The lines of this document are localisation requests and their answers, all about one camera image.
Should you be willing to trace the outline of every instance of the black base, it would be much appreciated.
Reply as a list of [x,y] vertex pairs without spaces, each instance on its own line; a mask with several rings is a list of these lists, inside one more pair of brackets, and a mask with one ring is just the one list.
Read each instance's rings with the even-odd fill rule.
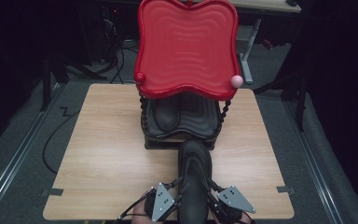
[[197,140],[209,150],[214,149],[221,130],[217,101],[182,92],[173,98],[145,99],[143,107],[145,117],[141,122],[146,149],[178,149],[186,140]]

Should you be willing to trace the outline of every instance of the gray carpet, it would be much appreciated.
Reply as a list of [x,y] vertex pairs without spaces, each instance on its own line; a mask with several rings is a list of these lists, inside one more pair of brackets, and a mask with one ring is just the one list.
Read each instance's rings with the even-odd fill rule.
[[[254,84],[252,86],[244,85],[243,87],[254,89],[271,81],[289,48],[290,46],[284,46],[267,50],[262,46],[255,45],[249,58],[251,71],[254,75]],[[131,80],[136,54],[124,50],[124,55],[121,77],[123,80],[129,81]],[[91,69],[98,70],[100,67],[103,67],[103,65],[95,64]],[[116,68],[113,69],[106,74],[109,77],[108,80],[99,82],[108,83],[116,71]],[[49,189],[52,186],[55,175],[44,165],[42,152],[50,135],[68,119],[63,115],[64,109],[62,107],[67,108],[66,115],[72,115],[78,111],[82,106],[89,85],[93,82],[95,81],[86,77],[71,76],[70,82],[63,88],[62,93],[54,102],[34,137],[21,168],[0,202],[0,223],[77,223],[76,221],[51,222],[43,219],[42,213],[47,197],[42,196],[41,192],[43,189]],[[302,150],[303,145],[297,136],[296,127],[292,124],[292,118],[289,116],[284,103],[281,102],[275,91],[258,95],[256,99],[286,186],[296,191],[295,194],[290,195],[295,209],[293,218],[289,220],[257,220],[256,223],[330,223],[306,164]],[[13,117],[0,139],[0,174],[4,172],[22,138],[38,116],[40,106],[41,85],[38,85],[34,89],[32,98]],[[62,125],[47,145],[46,159],[55,170],[61,163],[75,123],[76,116]],[[332,190],[343,223],[358,223],[356,195],[325,140],[310,100],[307,101],[304,127],[304,134],[307,136],[315,159],[320,164],[326,182]]]

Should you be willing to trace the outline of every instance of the cable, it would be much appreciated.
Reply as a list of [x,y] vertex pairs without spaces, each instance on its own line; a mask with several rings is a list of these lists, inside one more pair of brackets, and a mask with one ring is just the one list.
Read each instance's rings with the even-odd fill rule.
[[42,159],[43,159],[43,163],[46,165],[46,167],[53,173],[53,174],[57,174],[57,171],[55,171],[53,168],[51,168],[50,165],[48,165],[48,162],[46,160],[46,150],[48,147],[48,143],[50,142],[51,138],[54,136],[54,134],[56,134],[56,132],[71,118],[73,118],[75,115],[77,115],[80,112],[80,110],[76,111],[74,114],[72,114],[71,116],[69,116],[66,120],[64,120],[55,130],[54,132],[48,137],[48,140],[45,143],[45,146],[43,147],[43,152],[42,152]]
[[56,56],[64,64],[73,66],[75,69],[77,69],[78,71],[82,72],[84,75],[86,75],[88,77],[92,77],[92,78],[95,78],[95,79],[106,79],[106,77],[101,77],[99,74],[95,74],[93,71],[89,70],[85,66],[83,66],[81,64],[78,64],[78,63],[75,63],[75,62],[71,61],[70,59],[66,58],[63,55],[56,54]]
[[[96,76],[100,75],[100,74],[103,74],[105,72],[108,72],[109,70],[111,70],[112,68],[114,68],[118,63],[118,59],[117,59],[117,56],[116,54],[114,55],[112,61],[110,64],[108,64],[105,68],[99,70],[99,71],[95,71],[95,72],[92,72],[93,74],[95,74]],[[75,75],[75,76],[85,76],[86,74],[84,74],[83,72],[77,72],[71,68],[69,68],[68,66],[66,66],[66,71],[72,75]]]
[[146,199],[152,191],[153,191],[153,190],[149,190],[144,196],[142,196],[142,197],[141,197],[140,199],[138,199],[135,203],[133,203],[132,205],[130,205],[130,207],[128,207],[128,208],[126,209],[126,211],[124,211],[124,212],[120,215],[120,217],[118,217],[118,218],[115,220],[115,222],[113,222],[113,224],[118,224],[118,223],[120,223],[120,222],[123,220],[124,217],[126,217],[126,216],[129,215],[128,212],[130,212],[130,210],[131,210],[133,207],[135,207],[136,204],[138,204],[138,203],[140,203],[141,201],[143,201],[144,199]]
[[120,48],[120,52],[121,52],[121,58],[122,58],[121,66],[120,66],[120,68],[117,68],[117,72],[113,76],[112,81],[110,81],[110,84],[112,84],[115,81],[117,76],[118,76],[118,78],[120,78],[121,84],[124,84],[123,79],[121,79],[121,76],[120,76],[121,69],[123,69],[123,66],[124,66],[124,51],[122,48]]

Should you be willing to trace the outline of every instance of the metal bracket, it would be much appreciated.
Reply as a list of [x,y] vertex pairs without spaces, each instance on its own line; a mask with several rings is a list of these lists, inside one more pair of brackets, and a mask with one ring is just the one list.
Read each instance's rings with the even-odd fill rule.
[[41,196],[49,196],[49,195],[55,195],[55,196],[62,196],[63,189],[43,189]]
[[287,192],[287,194],[289,194],[289,195],[293,195],[296,193],[294,188],[289,188],[286,186],[277,187],[277,191],[278,191],[278,193],[286,193]]
[[157,186],[156,200],[153,207],[152,221],[157,222],[173,205],[175,200],[161,183]]
[[239,209],[244,212],[255,213],[255,208],[235,187],[231,186],[217,194],[217,198],[229,207]]

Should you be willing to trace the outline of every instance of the dark background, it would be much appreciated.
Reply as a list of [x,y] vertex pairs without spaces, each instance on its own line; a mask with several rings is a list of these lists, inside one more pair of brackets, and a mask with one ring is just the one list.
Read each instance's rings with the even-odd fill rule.
[[[303,11],[298,17],[239,10],[240,21],[263,17],[256,43],[267,39],[273,45],[293,44],[277,79],[304,73],[309,77],[307,89],[318,118],[358,194],[358,1],[299,4]],[[110,8],[119,9],[117,24],[126,29],[125,35],[137,38],[137,4],[124,5]],[[83,64],[109,60],[100,9],[90,2],[0,0],[0,134],[31,95],[48,54]],[[279,88],[298,85],[293,80]]]

